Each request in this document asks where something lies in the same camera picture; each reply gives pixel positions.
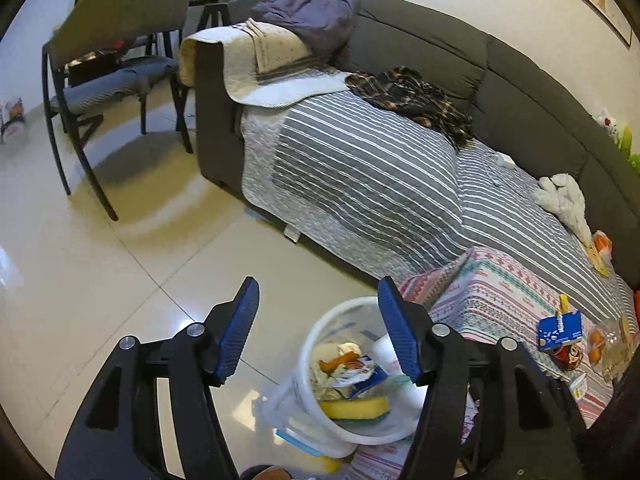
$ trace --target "blue package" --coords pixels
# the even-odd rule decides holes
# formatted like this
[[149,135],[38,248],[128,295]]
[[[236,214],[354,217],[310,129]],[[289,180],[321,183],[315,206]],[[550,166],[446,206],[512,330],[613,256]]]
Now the blue package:
[[355,399],[360,394],[363,394],[370,388],[373,388],[376,384],[380,384],[382,381],[386,379],[386,377],[387,375],[385,371],[382,368],[380,368],[378,365],[376,365],[376,367],[373,369],[373,373],[371,374],[371,377],[366,381],[362,381],[361,383],[354,384],[353,390],[351,391],[351,393],[349,394],[349,397],[347,398]]
[[580,339],[582,339],[580,312],[545,317],[538,323],[538,349],[540,351],[554,351],[563,346],[577,343]]

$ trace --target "gray sofa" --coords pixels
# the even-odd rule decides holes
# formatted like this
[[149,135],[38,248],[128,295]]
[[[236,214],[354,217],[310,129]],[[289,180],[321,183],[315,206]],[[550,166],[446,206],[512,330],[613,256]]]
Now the gray sofa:
[[[198,162],[204,177],[242,193],[241,107],[226,95],[222,48],[196,48]],[[502,41],[403,0],[361,0],[334,64],[378,73],[408,66],[441,86],[474,119],[476,137],[539,178],[569,173],[592,230],[613,241],[616,272],[640,288],[640,178],[593,118],[549,74]]]

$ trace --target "white wall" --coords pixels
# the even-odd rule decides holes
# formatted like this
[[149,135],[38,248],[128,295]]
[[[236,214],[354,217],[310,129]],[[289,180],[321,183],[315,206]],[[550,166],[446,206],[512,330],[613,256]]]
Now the white wall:
[[523,52],[591,114],[628,121],[640,151],[640,47],[631,49],[583,0],[409,0],[446,12]]
[[0,100],[22,97],[27,112],[42,103],[42,45],[73,6],[74,0],[25,1],[0,41]]

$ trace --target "silver screw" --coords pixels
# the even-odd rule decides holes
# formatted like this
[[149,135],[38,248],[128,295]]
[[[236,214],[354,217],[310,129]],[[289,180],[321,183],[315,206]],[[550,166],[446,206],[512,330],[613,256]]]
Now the silver screw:
[[204,332],[204,325],[202,323],[194,323],[187,327],[187,335],[191,337],[197,337]]
[[431,327],[431,331],[438,337],[445,337],[451,333],[451,330],[447,325],[442,323],[436,323]]
[[123,350],[130,350],[136,345],[136,338],[130,335],[124,336],[119,343]]
[[513,352],[517,347],[518,343],[516,343],[515,339],[511,339],[510,337],[505,337],[502,341],[500,341],[502,348],[508,350],[509,352]]

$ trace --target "beige blanket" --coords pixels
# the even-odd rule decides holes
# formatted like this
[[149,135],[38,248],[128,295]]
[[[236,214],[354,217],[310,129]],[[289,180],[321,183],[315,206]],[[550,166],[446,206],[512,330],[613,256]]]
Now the beige blanket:
[[240,104],[281,108],[347,90],[347,72],[310,57],[310,49],[287,29],[254,20],[186,38],[180,48],[180,79],[187,86],[195,82],[197,42],[222,44],[225,88]]

